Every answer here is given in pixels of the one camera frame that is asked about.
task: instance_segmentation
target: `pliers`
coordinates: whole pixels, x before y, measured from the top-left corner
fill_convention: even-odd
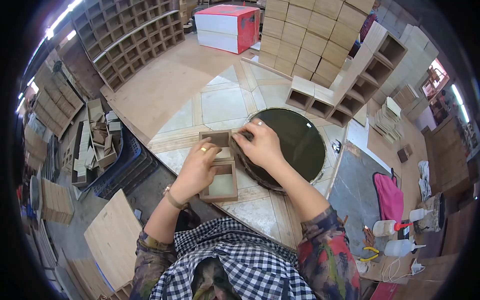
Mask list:
[[[367,262],[367,261],[371,261],[372,259],[375,259],[378,257],[378,254],[380,253],[380,251],[378,251],[377,249],[375,249],[374,247],[363,247],[364,250],[372,250],[373,252],[377,253],[375,254],[374,256],[372,257],[369,257],[369,258],[360,258],[360,261],[361,262]]]

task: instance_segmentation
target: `cable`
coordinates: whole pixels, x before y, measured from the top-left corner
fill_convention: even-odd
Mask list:
[[[398,268],[396,269],[396,271],[395,271],[395,273],[394,273],[393,275],[390,275],[390,272],[392,271],[392,265],[393,265],[394,263],[396,263],[396,262],[398,262]],[[418,273],[420,273],[421,271],[425,270],[425,266],[424,266],[423,269],[421,269],[421,270],[418,271],[417,273],[414,273],[414,274],[413,274],[413,273],[408,273],[408,274],[405,274],[405,275],[400,276],[399,278],[397,278],[397,279],[395,279],[395,280],[392,280],[392,278],[395,277],[395,275],[396,275],[396,274],[398,273],[398,271],[400,270],[400,266],[401,266],[400,257],[397,257],[397,259],[395,259],[394,261],[392,261],[392,262],[387,266],[387,268],[385,269],[385,271],[382,272],[382,281],[383,281],[383,282],[395,282],[395,281],[399,280],[399,279],[402,278],[402,277],[409,276],[409,275],[413,276],[413,275],[418,274]],[[388,270],[388,280],[385,281],[385,273],[387,272],[387,270]]]

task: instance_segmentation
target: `glue bottle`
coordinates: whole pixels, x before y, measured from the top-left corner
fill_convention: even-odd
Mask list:
[[[402,224],[395,220],[376,221],[373,225],[372,232],[376,237],[386,237],[410,225],[413,225],[413,223]]]
[[[385,256],[405,256],[410,251],[413,251],[417,248],[423,248],[426,245],[415,245],[415,240],[389,240],[385,246],[384,254]]]
[[[415,222],[418,220],[422,220],[424,216],[426,216],[428,213],[431,213],[433,209],[431,210],[426,210],[425,208],[419,208],[419,209],[414,209],[410,211],[410,214],[408,215],[408,218],[410,222]]]

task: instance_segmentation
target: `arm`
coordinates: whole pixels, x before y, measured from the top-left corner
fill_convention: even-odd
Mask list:
[[[270,127],[254,119],[240,131],[250,131],[254,138],[249,142],[235,134],[235,141],[285,189],[302,221],[303,240],[298,246],[302,277],[320,299],[359,299],[360,276],[335,210],[284,159]]]
[[[194,145],[177,180],[160,200],[137,240],[137,259],[130,299],[148,299],[160,276],[177,260],[173,235],[180,207],[213,182],[217,168],[211,167],[220,148],[208,143]]]

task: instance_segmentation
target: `hand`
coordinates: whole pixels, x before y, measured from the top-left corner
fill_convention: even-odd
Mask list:
[[[240,128],[240,132],[242,131],[250,131],[253,134],[253,140],[249,142],[239,133],[232,137],[254,164],[268,171],[270,167],[285,161],[277,134],[262,120],[253,119]]]
[[[209,143],[211,140],[210,137],[203,139],[190,149],[177,180],[172,184],[169,193],[179,204],[187,203],[193,195],[212,184],[218,169],[212,167],[212,162],[222,149]]]

